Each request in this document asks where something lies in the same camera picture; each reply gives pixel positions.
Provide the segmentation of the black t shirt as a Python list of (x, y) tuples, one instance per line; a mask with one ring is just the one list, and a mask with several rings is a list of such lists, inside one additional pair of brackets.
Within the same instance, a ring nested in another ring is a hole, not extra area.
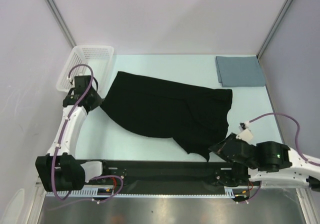
[(101, 109), (137, 135), (173, 139), (188, 154), (210, 159), (223, 141), (232, 108), (231, 89), (211, 89), (119, 71)]

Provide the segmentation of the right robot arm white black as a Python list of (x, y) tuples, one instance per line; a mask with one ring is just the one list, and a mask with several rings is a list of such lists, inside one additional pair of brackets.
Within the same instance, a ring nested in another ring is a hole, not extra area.
[(303, 160), (298, 152), (275, 141), (248, 143), (252, 134), (231, 133), (209, 150), (231, 164), (231, 180), (260, 182), (269, 187), (310, 188), (320, 191), (320, 168)]

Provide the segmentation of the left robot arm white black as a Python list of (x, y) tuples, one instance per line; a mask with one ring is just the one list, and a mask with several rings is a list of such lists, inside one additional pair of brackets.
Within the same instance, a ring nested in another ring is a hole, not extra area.
[(91, 179), (100, 184), (110, 180), (111, 172), (98, 160), (75, 158), (80, 131), (88, 113), (103, 99), (91, 88), (80, 100), (81, 93), (72, 88), (62, 102), (62, 119), (55, 139), (44, 156), (38, 156), (35, 167), (47, 192), (81, 190)]

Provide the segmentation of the white plastic basket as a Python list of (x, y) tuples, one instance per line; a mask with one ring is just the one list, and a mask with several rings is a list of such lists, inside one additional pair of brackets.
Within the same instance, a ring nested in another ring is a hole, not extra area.
[(86, 66), (90, 66), (93, 76), (98, 82), (98, 94), (103, 97), (107, 94), (108, 84), (114, 65), (113, 54), (115, 49), (108, 45), (77, 45), (75, 46), (56, 83), (59, 92), (67, 93), (72, 84), (70, 79), (78, 75), (90, 75)]

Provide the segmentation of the folded grey-blue t shirt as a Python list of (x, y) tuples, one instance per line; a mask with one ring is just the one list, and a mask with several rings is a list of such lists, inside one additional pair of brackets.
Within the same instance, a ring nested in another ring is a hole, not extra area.
[(218, 82), (223, 88), (263, 87), (265, 76), (256, 56), (215, 58)]

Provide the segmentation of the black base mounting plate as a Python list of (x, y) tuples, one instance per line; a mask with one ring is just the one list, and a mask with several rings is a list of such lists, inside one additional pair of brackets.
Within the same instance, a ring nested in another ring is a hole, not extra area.
[(123, 177), (121, 194), (219, 195), (224, 187), (257, 187), (249, 169), (227, 162), (103, 160), (101, 179), (90, 185), (109, 185), (108, 176)]

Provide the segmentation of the aluminium frame rail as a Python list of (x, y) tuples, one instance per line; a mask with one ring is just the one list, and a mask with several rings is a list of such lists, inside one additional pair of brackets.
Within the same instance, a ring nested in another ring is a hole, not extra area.
[(115, 179), (118, 184), (124, 181), (129, 185), (136, 181), (146, 182), (207, 182), (215, 186), (239, 187), (250, 183), (261, 184), (264, 187), (288, 187), (303, 188), (310, 184), (310, 177), (296, 170), (282, 169), (278, 172), (260, 172), (247, 168), (218, 168), (204, 169), (143, 169), (143, 168), (120, 168), (108, 167), (103, 171), (85, 168), (79, 170), (55, 170), (54, 179), (51, 178), (51, 170), (45, 168), (40, 171), (37, 182), (42, 184), (47, 192), (51, 192), (52, 185), (58, 192), (70, 192), (83, 189), (85, 186), (103, 186)]

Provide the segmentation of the left aluminium corner post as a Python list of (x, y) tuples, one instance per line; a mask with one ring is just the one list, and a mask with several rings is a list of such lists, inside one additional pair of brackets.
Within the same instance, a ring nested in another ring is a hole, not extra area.
[(58, 5), (56, 4), (55, 0), (44, 0), (45, 3), (47, 4), (51, 14), (53, 15), (53, 18), (55, 19), (55, 21), (57, 22), (64, 38), (66, 39), (68, 45), (71, 48), (74, 48), (77, 43), (65, 21), (65, 19), (63, 18)]

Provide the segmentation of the aluminium corner post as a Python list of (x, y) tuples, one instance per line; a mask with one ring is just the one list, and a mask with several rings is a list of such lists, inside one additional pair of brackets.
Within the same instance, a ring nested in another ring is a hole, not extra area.
[(53, 15), (53, 18), (55, 19), (55, 21), (57, 22), (64, 38), (66, 39), (68, 45), (71, 48), (74, 48), (77, 43), (65, 21), (65, 19), (63, 18), (58, 5), (56, 4), (55, 0), (44, 0), (45, 3), (47, 4), (51, 14)]
[(271, 25), (270, 30), (268, 31), (261, 47), (259, 48), (256, 57), (258, 60), (260, 60), (265, 53), (266, 49), (268, 48), (270, 42), (272, 41), (274, 35), (276, 34), (277, 30), (279, 29), (280, 25), (282, 24), (282, 21), (284, 20), (287, 12), (289, 11), (292, 3), (294, 0), (285, 0), (283, 5), (280, 8), (279, 13), (277, 14), (274, 22)]

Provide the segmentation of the right aluminium corner post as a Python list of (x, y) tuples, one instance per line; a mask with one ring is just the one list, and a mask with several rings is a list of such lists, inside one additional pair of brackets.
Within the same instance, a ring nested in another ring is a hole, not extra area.
[(258, 60), (260, 60), (265, 53), (266, 49), (268, 48), (270, 42), (272, 41), (274, 35), (276, 34), (277, 30), (279, 29), (280, 25), (282, 24), (282, 21), (284, 20), (287, 12), (289, 11), (292, 3), (294, 0), (285, 0), (283, 5), (280, 8), (279, 13), (277, 14), (274, 22), (271, 25), (270, 30), (268, 31), (261, 47), (259, 48), (256, 57)]

